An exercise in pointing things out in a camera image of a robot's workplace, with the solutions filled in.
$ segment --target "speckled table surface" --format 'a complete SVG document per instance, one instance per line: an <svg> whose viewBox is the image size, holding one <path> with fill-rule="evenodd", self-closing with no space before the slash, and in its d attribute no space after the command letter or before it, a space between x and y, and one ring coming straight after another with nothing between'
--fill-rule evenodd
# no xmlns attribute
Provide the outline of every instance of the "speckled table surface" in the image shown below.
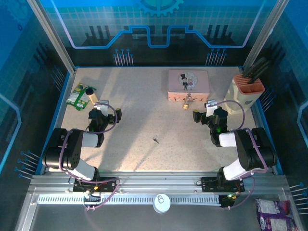
<svg viewBox="0 0 308 231"><path fill-rule="evenodd" d="M73 88L79 82L96 87L98 99L109 100L123 114L100 148L82 148L83 160L101 171L212 171L237 159L236 148L217 148L209 128L193 121L193 110L203 112L203 103L193 102L184 110L183 102L167 100L170 69L208 71L208 99L218 102L239 73L237 67L78 68ZM85 129L92 108L91 102L82 111L67 106L62 127ZM241 121L242 115L229 115L228 128L237 128ZM244 127L255 127L250 110Z"/></svg>

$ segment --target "pink tin box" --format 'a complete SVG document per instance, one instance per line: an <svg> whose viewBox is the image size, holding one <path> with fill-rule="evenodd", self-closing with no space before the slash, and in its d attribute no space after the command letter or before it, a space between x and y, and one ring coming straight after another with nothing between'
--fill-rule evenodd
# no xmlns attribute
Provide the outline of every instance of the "pink tin box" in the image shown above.
<svg viewBox="0 0 308 231"><path fill-rule="evenodd" d="M206 102L210 94L207 71L169 70L168 100L184 101L187 94L194 101Z"/></svg>

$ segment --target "cartoon bride and groom sticker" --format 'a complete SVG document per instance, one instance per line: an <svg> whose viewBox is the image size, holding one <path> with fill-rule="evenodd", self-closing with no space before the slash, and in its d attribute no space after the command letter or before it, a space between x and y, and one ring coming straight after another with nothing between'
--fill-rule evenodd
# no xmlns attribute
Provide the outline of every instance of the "cartoon bride and groom sticker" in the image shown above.
<svg viewBox="0 0 308 231"><path fill-rule="evenodd" d="M192 72L184 72L179 75L180 84L183 86L183 90L192 90L198 82L197 76Z"/></svg>

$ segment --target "glass panel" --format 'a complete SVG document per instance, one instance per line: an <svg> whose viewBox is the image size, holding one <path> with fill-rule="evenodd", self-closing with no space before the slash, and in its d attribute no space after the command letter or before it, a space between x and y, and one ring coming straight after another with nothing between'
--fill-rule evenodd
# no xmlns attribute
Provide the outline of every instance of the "glass panel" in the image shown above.
<svg viewBox="0 0 308 231"><path fill-rule="evenodd" d="M261 105L289 184L308 184L307 1L290 0L259 58L272 60L261 78Z"/></svg>
<svg viewBox="0 0 308 231"><path fill-rule="evenodd" d="M14 230L67 70L27 1L0 1L2 231Z"/></svg>
<svg viewBox="0 0 308 231"><path fill-rule="evenodd" d="M42 0L76 66L243 65L276 0Z"/></svg>

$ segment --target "gear graphic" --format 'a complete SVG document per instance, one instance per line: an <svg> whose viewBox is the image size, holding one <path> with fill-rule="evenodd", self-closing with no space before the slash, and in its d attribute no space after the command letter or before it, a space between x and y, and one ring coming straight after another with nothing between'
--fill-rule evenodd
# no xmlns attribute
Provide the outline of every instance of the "gear graphic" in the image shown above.
<svg viewBox="0 0 308 231"><path fill-rule="evenodd" d="M0 0L0 6L6 6L11 16L20 22L28 16L28 3L26 0Z"/></svg>
<svg viewBox="0 0 308 231"><path fill-rule="evenodd" d="M167 13L173 13L174 9L178 9L183 0L137 0L137 5L144 13L150 13L150 16L157 17L160 15L167 16Z"/></svg>

